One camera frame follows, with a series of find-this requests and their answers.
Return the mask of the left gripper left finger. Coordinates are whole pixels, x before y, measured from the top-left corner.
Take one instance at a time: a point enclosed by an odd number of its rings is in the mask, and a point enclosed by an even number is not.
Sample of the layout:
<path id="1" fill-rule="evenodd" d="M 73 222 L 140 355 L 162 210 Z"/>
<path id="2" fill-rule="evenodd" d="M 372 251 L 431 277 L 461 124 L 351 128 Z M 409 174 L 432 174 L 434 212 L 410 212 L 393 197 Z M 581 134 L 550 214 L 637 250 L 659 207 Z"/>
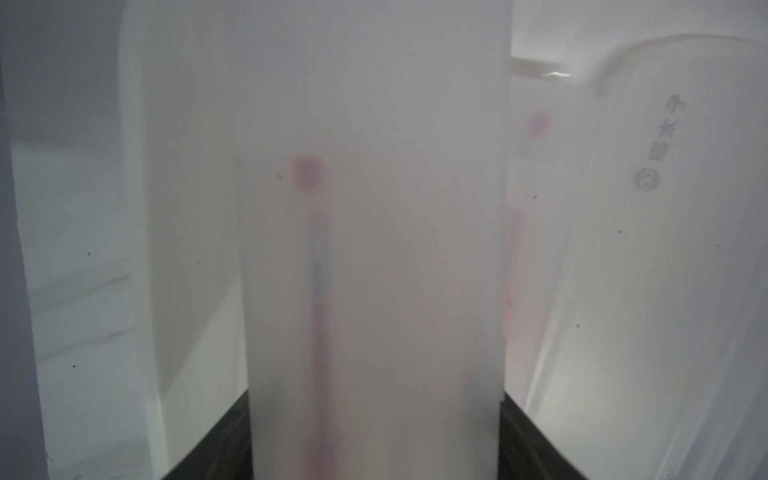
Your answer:
<path id="1" fill-rule="evenodd" d="M 163 480 L 252 480 L 248 391 Z"/>

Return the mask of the white plastic storage box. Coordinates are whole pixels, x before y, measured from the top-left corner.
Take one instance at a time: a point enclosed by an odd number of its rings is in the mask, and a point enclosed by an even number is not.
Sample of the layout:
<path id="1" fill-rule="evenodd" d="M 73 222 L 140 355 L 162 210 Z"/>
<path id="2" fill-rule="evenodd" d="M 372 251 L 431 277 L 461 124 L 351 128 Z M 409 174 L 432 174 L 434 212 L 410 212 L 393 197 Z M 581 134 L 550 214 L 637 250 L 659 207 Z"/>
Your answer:
<path id="1" fill-rule="evenodd" d="M 163 479 L 248 391 L 223 7 L 5 1 L 16 225 L 57 479 Z M 514 58 L 600 84 L 668 37 L 767 48 L 763 1 L 508 1 Z"/>

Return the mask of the clear pencil case with pink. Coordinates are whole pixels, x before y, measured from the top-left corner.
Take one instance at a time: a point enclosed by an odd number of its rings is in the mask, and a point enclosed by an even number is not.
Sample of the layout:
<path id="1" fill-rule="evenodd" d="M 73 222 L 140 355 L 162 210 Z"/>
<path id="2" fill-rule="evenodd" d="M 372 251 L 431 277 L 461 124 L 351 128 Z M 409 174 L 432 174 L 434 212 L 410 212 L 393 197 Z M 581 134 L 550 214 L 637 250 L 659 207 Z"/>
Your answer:
<path id="1" fill-rule="evenodd" d="M 223 11 L 255 477 L 495 478 L 511 3 Z"/>

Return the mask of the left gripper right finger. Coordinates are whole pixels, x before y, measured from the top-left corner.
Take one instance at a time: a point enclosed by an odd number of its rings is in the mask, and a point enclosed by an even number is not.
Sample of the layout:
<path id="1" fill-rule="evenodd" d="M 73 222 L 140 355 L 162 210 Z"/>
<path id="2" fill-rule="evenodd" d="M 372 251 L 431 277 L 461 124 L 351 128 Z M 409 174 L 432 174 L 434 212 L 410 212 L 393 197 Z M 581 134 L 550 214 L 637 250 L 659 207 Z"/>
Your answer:
<path id="1" fill-rule="evenodd" d="M 586 480 L 506 394 L 499 423 L 499 480 Z"/>

